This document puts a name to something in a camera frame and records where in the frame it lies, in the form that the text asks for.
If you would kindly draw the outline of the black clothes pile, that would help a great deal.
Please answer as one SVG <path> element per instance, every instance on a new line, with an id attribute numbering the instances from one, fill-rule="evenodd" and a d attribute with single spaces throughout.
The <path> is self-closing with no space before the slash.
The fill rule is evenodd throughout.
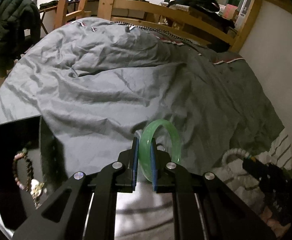
<path id="1" fill-rule="evenodd" d="M 174 5 L 188 6 L 203 13 L 215 22 L 218 27 L 221 27 L 221 30 L 225 33 L 228 32 L 229 28 L 235 28 L 233 20 L 218 15 L 220 7 L 216 0 L 175 0 L 169 2 L 167 7 L 169 8 Z"/>

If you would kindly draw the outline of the white striped pillow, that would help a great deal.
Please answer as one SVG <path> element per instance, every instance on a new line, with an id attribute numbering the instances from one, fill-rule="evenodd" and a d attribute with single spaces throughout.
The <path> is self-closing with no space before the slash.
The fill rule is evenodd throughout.
<path id="1" fill-rule="evenodd" d="M 261 213 L 264 209 L 264 194 L 258 187 L 258 181 L 243 169 L 243 157 L 243 150 L 227 150 L 221 164 L 213 168 L 212 172 L 255 213 Z M 256 158 L 264 164 L 273 163 L 291 174 L 292 153 L 287 131 L 283 129 L 271 143 L 270 150 L 261 152 Z M 137 184 L 134 193 L 119 194 L 117 204 L 116 239 L 173 239 L 172 200 L 167 194 L 159 197 L 152 193 L 145 178 Z M 8 239 L 13 236 L 13 231 L 4 227 L 1 217 L 0 232 Z"/>

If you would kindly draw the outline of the black puffer jacket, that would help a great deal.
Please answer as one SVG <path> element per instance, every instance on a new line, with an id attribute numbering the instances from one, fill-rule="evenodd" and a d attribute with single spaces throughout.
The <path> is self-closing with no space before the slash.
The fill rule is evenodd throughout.
<path id="1" fill-rule="evenodd" d="M 0 0 L 0 77 L 40 40 L 40 13 L 32 0 Z"/>

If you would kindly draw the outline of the grey duvet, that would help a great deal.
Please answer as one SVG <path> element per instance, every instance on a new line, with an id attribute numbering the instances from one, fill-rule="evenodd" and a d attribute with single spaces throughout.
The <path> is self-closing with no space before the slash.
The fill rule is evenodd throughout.
<path id="1" fill-rule="evenodd" d="M 69 174 L 99 170 L 157 119 L 177 128 L 191 172 L 232 148 L 292 166 L 285 128 L 241 56 L 98 18 L 51 32 L 4 81 L 0 124 L 33 115 L 63 145 Z"/>

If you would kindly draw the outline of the wooden bed frame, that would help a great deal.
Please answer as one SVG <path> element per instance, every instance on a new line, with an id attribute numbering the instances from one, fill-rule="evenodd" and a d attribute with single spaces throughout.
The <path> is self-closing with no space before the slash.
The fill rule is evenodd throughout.
<path id="1" fill-rule="evenodd" d="M 55 17 L 55 25 L 54 28 L 57 29 L 67 23 L 68 20 L 73 18 L 80 19 L 83 17 L 89 17 L 90 12 L 85 11 L 85 7 L 88 0 L 80 0 L 79 6 L 76 11 L 67 13 L 68 0 L 59 0 L 57 5 L 56 17 Z M 160 5 L 155 5 L 148 2 L 142 1 L 133 1 L 133 0 L 99 0 L 97 16 L 98 18 L 102 18 L 104 20 L 115 21 L 115 22 L 126 22 L 133 25 L 140 25 L 144 27 L 162 29 L 173 33 L 182 38 L 191 39 L 194 41 L 198 41 L 202 44 L 208 44 L 209 41 L 206 38 L 201 38 L 196 35 L 192 35 L 182 30 L 177 30 L 172 27 L 168 27 L 165 25 L 161 25 L 158 23 L 143 21 L 134 19 L 131 17 L 116 17 L 113 14 L 114 9 L 129 9 L 135 11 L 142 11 L 146 13 L 151 13 L 158 16 L 163 16 L 169 18 L 171 20 L 185 23 L 190 26 L 193 26 L 201 31 L 206 32 L 209 35 L 225 42 L 230 46 L 229 50 L 235 53 L 238 53 L 246 39 L 249 36 L 251 29 L 256 21 L 258 13 L 260 12 L 260 8 L 262 5 L 262 0 L 252 0 L 249 6 L 248 12 L 243 20 L 242 25 L 237 31 L 236 36 L 232 37 L 219 30 L 218 28 L 210 25 L 199 18 L 195 18 L 182 10 L 174 10 L 169 9 L 167 7 L 163 7 Z"/>

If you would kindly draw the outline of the green jade bangle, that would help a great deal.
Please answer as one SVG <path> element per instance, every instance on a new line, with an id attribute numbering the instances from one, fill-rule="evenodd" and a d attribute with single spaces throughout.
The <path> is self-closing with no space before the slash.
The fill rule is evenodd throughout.
<path id="1" fill-rule="evenodd" d="M 181 160 L 181 140 L 176 127 L 164 119 L 158 119 L 148 124 L 139 141 L 138 157 L 143 175 L 152 183 L 155 183 L 157 180 L 155 147 L 152 145 L 152 139 L 156 130 L 161 126 L 167 130 L 170 136 L 172 162 L 180 164 Z"/>

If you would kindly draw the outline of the black jewelry box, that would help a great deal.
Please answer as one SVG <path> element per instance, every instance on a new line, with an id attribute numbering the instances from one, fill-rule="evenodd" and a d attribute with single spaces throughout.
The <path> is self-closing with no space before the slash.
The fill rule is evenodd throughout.
<path id="1" fill-rule="evenodd" d="M 0 216 L 6 228 L 16 230 L 35 211 L 20 185 L 43 183 L 43 203 L 67 178 L 63 145 L 42 116 L 0 124 Z"/>

